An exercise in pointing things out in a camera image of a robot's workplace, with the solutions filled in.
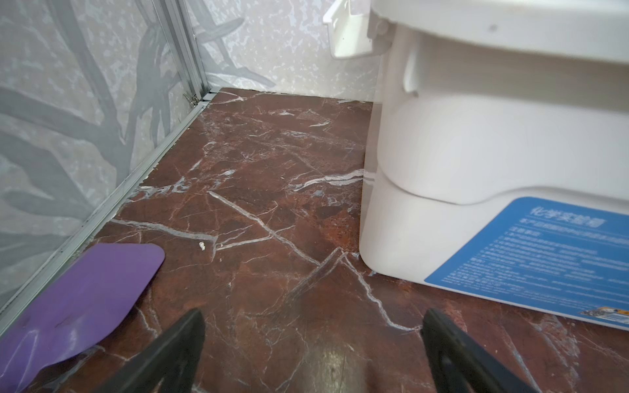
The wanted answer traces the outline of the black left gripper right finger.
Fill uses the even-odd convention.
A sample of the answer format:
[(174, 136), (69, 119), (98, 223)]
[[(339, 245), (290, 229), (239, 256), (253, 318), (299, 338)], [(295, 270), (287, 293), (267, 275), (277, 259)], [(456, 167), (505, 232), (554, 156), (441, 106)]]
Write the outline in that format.
[(428, 309), (420, 335), (438, 392), (533, 392), (446, 314)]

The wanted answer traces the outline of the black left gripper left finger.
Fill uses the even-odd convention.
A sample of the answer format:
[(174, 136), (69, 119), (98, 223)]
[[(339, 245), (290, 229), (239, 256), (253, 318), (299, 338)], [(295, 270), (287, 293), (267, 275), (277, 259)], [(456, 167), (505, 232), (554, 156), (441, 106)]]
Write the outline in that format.
[(205, 341), (205, 320), (191, 309), (96, 392), (190, 392)]

